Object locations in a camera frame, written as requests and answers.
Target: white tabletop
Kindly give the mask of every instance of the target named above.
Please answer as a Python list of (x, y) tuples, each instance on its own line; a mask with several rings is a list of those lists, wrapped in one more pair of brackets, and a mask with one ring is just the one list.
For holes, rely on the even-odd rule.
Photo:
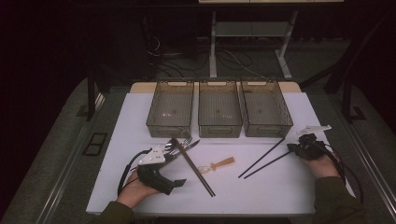
[[(151, 138), (149, 135), (146, 120), (152, 96), (152, 93), (127, 94), (92, 191), (88, 213), (101, 213), (110, 201), (117, 198), (122, 172), (135, 154), (168, 141), (165, 138)], [(195, 93), (191, 123), (193, 141), (199, 139), (197, 97), (198, 94)], [(251, 171), (287, 152), (287, 143), (297, 143), (298, 131), (307, 125), (320, 125), (305, 93), (284, 93), (284, 97), (294, 126), (286, 140)], [(324, 133), (316, 133), (316, 136), (319, 141), (327, 142)], [(208, 165), (229, 157), (235, 158), (235, 163), (204, 174), (216, 196), (210, 197), (185, 159), (180, 157), (162, 168), (161, 174), (172, 181), (187, 178), (185, 185), (173, 189), (170, 195), (150, 196), (134, 209), (135, 215), (289, 217), (313, 214), (315, 179), (294, 154), (289, 154), (247, 179), (238, 178), (279, 140), (248, 138), (244, 135), (244, 129), (239, 138), (201, 139), (188, 152), (195, 165)]]

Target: wooden handle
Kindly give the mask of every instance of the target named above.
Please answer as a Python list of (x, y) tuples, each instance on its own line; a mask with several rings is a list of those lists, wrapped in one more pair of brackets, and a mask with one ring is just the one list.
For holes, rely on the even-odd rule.
[(216, 168), (223, 166), (223, 165), (233, 163), (233, 162), (235, 162), (235, 159), (233, 157), (230, 157), (230, 158), (225, 159), (224, 161), (219, 161), (216, 164), (210, 163), (210, 169), (215, 171)]

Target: metal frame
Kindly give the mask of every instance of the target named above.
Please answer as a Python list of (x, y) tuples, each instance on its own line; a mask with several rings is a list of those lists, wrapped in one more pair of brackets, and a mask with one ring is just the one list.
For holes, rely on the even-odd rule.
[[(287, 61), (285, 60), (285, 52), (286, 48), (288, 47), (291, 33), (294, 28), (295, 21), (297, 19), (298, 11), (294, 10), (291, 13), (291, 17), (289, 22), (287, 22), (286, 28), (284, 33), (280, 34), (278, 29), (276, 29), (275, 22), (238, 22), (240, 28), (243, 29), (243, 24), (248, 26), (249, 33), (242, 32), (235, 32), (234, 30), (227, 28), (222, 29), (221, 33), (219, 32), (219, 28), (224, 25), (229, 25), (230, 23), (235, 22), (217, 22), (216, 21), (216, 11), (212, 12), (212, 33), (211, 33), (211, 43), (210, 43), (210, 56), (209, 56), (209, 72), (211, 77), (216, 77), (218, 75), (217, 67), (216, 67), (216, 36), (283, 36), (283, 44), (280, 49), (275, 51), (277, 61), (279, 62), (280, 69), (282, 70), (283, 76), (285, 79), (292, 79), (290, 70), (287, 65)], [(264, 32), (254, 32), (253, 27), (261, 27)]]

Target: dark background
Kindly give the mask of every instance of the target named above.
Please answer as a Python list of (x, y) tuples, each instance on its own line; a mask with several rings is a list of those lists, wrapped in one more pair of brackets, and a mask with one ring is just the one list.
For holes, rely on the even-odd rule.
[[(349, 49), (353, 54), (367, 32), (391, 8), (388, 6), (391, 1), (374, 2), (379, 7), (308, 8), (299, 14), (293, 37), (295, 40), (315, 38), (317, 41), (322, 38), (351, 39), (357, 43)], [(351, 72), (356, 85), (394, 132), (395, 15), (393, 9)], [(0, 217), (7, 210), (67, 97), (86, 77), (87, 69), (97, 75), (100, 91), (108, 91), (113, 85), (150, 80), (154, 76), (150, 64), (155, 61), (146, 53), (146, 47), (153, 45), (148, 30), (169, 45), (178, 42), (178, 47), (190, 55), (195, 51), (196, 36), (208, 35), (210, 13), (207, 12), (179, 13), (166, 17), (166, 20), (161, 13), (153, 13), (150, 20), (145, 21), (147, 16), (146, 12), (136, 11), (81, 14), (62, 0), (0, 2), (3, 105)], [(171, 29), (177, 32), (169, 35), (166, 31)]]

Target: shelf leg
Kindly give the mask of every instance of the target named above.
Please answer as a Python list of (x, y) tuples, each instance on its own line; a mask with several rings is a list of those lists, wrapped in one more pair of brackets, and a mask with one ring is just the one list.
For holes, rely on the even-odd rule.
[(209, 72), (211, 77), (217, 77), (216, 67), (216, 11), (212, 12), (212, 34), (210, 38)]
[(287, 65), (287, 62), (286, 62), (284, 56), (285, 56), (286, 48), (288, 47), (288, 44), (290, 41), (291, 33), (294, 28), (294, 23), (296, 22), (296, 19), (297, 19), (297, 15), (298, 15), (298, 11), (292, 12), (291, 18), (289, 21), (289, 25), (286, 28), (285, 35), (283, 36), (283, 45), (280, 49), (277, 49), (275, 51), (277, 61), (279, 62), (279, 66), (282, 69), (282, 73), (283, 73), (283, 76), (285, 77), (285, 79), (292, 79), (290, 70), (288, 68), (288, 65)]

